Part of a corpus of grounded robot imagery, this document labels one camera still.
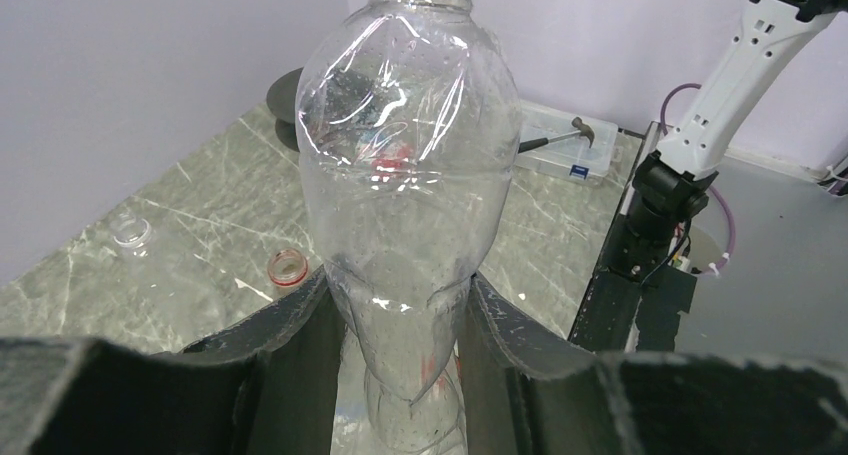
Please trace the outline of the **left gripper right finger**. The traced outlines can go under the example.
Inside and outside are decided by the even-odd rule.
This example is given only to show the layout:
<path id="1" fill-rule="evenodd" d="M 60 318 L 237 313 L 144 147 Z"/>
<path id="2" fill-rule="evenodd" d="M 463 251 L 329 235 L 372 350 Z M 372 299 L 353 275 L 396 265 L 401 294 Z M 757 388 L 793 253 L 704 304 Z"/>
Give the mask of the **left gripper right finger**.
<path id="1" fill-rule="evenodd" d="M 843 454 L 847 370 L 820 360 L 593 354 L 481 275 L 459 338 L 472 454 Z"/>

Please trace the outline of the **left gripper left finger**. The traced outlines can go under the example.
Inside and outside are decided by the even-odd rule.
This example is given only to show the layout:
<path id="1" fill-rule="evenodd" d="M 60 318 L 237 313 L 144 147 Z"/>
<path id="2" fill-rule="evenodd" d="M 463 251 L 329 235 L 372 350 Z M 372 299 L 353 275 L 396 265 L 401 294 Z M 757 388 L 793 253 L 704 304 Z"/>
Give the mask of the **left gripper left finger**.
<path id="1" fill-rule="evenodd" d="M 1 342 L 5 454 L 327 454 L 345 336 L 323 269 L 180 352 Z"/>

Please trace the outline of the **clear bottle blue white cap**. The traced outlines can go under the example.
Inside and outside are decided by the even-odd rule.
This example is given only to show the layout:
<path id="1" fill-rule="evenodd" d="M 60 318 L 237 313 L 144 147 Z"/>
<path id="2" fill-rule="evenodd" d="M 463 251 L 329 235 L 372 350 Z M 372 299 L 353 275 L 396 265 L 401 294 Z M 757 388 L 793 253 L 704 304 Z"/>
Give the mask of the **clear bottle blue white cap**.
<path id="1" fill-rule="evenodd" d="M 520 141 L 513 77 L 473 0 L 368 0 L 305 64 L 308 221 L 356 337 L 379 454 L 457 452 L 449 372 Z"/>

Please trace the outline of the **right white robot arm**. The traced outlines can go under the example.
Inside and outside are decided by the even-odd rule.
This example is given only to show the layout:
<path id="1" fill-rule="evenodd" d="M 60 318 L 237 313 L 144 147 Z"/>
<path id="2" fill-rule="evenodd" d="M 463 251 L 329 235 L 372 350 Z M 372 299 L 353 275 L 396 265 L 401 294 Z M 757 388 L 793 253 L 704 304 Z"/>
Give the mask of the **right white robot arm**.
<path id="1" fill-rule="evenodd" d="M 708 204 L 732 137 L 788 63 L 847 0 L 747 0 L 732 41 L 683 120 L 635 171 L 622 254 L 612 269 L 643 282 L 671 259 L 675 228 Z"/>

